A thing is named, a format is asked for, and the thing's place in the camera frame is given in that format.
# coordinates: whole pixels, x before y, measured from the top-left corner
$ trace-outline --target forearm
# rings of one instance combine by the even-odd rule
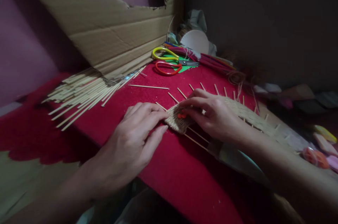
[[[337,182],[323,170],[284,149],[251,128],[245,130],[239,149],[262,169],[275,189],[301,216],[311,222],[337,217]]]

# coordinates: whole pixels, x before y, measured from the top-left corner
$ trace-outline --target hand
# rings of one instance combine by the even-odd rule
[[[134,179],[150,162],[168,126],[156,124],[169,117],[160,106],[137,103],[127,109],[121,123],[96,156],[76,174],[86,183],[91,198],[102,198]]]
[[[244,123],[224,102],[222,97],[195,89],[180,103],[183,107],[193,106],[205,110],[202,115],[197,109],[184,109],[185,112],[211,137],[236,144],[245,130],[251,127]]]

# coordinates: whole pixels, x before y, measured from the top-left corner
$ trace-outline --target bundle of bamboo sticks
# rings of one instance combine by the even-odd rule
[[[56,120],[77,106],[72,115],[56,126],[59,128],[72,119],[62,128],[62,131],[65,131],[75,120],[100,101],[103,102],[101,106],[104,107],[117,90],[122,88],[130,79],[138,76],[145,67],[130,73],[122,81],[112,86],[108,86],[102,75],[95,69],[85,69],[63,80],[63,84],[50,93],[42,103],[47,101],[62,103],[60,107],[49,113],[49,115],[53,115],[59,112],[52,120]]]

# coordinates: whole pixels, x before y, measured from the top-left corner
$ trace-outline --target dark wall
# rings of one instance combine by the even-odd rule
[[[263,66],[267,81],[338,89],[338,0],[186,0],[192,8],[218,51],[237,48],[240,66]]]

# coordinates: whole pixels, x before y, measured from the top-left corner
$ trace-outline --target scissor blade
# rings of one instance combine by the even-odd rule
[[[188,60],[179,60],[179,63],[182,66],[198,66],[200,64],[199,62],[191,62],[191,61],[188,61]]]

